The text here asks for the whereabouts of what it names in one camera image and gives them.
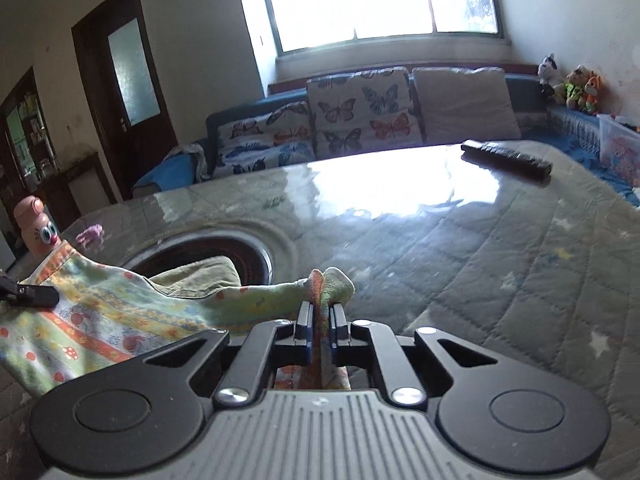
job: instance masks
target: blue sofa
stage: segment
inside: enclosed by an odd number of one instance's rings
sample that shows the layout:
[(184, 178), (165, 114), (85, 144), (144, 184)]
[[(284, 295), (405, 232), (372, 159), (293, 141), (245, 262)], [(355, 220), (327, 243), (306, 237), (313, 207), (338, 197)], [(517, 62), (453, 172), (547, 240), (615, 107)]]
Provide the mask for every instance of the blue sofa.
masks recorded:
[[(578, 160), (597, 177), (609, 182), (631, 203), (640, 205), (631, 186), (600, 164), (597, 119), (555, 105), (547, 107), (547, 103), (540, 95), (539, 81), (535, 76), (507, 74), (506, 81), (511, 105), (523, 131), (523, 138), (555, 146), (571, 158)], [(204, 149), (209, 174), (213, 174), (215, 178), (219, 126), (267, 114), (285, 104), (303, 100), (307, 100), (306, 90), (293, 90), (211, 114), (206, 120), (207, 137), (197, 141)], [(174, 161), (174, 158), (178, 157), (182, 160)], [(134, 187), (134, 196), (194, 184), (192, 155), (178, 157), (162, 162), (141, 178)]]

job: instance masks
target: black remote control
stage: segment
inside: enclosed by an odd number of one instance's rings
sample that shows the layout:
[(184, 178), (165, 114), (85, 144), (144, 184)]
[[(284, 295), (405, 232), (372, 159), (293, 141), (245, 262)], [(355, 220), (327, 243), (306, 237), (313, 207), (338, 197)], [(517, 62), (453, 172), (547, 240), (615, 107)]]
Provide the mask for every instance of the black remote control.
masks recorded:
[(480, 162), (484, 162), (499, 170), (513, 171), (535, 180), (545, 180), (551, 173), (551, 162), (535, 156), (526, 155), (492, 142), (466, 140), (461, 145), (462, 151)]

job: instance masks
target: plastic storage box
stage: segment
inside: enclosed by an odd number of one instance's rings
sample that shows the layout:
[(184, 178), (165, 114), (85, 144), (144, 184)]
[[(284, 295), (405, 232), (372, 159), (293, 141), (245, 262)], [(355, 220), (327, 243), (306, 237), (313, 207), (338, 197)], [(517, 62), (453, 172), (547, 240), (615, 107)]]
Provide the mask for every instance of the plastic storage box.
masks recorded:
[(599, 114), (600, 161), (633, 187), (640, 187), (640, 134)]

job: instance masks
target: toy eye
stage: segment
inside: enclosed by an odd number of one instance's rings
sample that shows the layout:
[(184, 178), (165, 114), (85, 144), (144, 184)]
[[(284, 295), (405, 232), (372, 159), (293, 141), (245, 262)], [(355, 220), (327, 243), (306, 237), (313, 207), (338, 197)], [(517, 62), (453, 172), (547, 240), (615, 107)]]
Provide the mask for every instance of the toy eye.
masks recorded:
[(51, 231), (49, 230), (49, 225), (45, 225), (40, 228), (40, 240), (47, 245), (51, 243)]

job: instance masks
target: quilted tablecloth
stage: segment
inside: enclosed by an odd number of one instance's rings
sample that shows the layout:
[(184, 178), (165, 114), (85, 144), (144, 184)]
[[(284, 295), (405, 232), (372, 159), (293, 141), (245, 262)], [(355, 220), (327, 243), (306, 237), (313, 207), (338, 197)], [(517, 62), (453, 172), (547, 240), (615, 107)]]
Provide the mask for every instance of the quilted tablecloth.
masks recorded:
[[(177, 233), (232, 227), (264, 241), (276, 282), (339, 267), (356, 285), (351, 319), (436, 326), (590, 389), (612, 418), (597, 473), (640, 478), (640, 216), (555, 148), (506, 144), (551, 161), (550, 182), (479, 168), (458, 146), (412, 148), (161, 193), (64, 235), (100, 223), (104, 243), (81, 250), (121, 265)], [(29, 400), (3, 384), (14, 414), (0, 433), (18, 442)], [(0, 478), (33, 457), (17, 447), (0, 442)]]

